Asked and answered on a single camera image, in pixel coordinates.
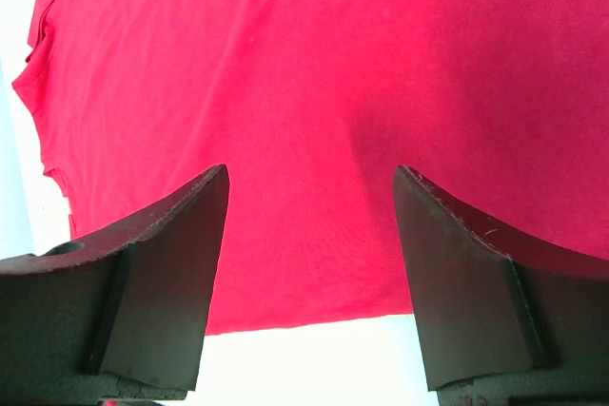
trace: red fabric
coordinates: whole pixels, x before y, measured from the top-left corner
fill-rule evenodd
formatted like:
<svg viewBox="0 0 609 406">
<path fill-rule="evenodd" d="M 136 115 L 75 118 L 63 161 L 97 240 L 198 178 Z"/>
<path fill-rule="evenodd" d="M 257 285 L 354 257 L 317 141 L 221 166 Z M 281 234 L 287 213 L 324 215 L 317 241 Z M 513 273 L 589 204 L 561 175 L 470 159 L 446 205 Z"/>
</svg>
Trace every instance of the red fabric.
<svg viewBox="0 0 609 406">
<path fill-rule="evenodd" d="M 609 258 L 609 0 L 43 2 L 14 86 L 75 237 L 228 165 L 210 334 L 411 312 L 398 164 Z"/>
</svg>

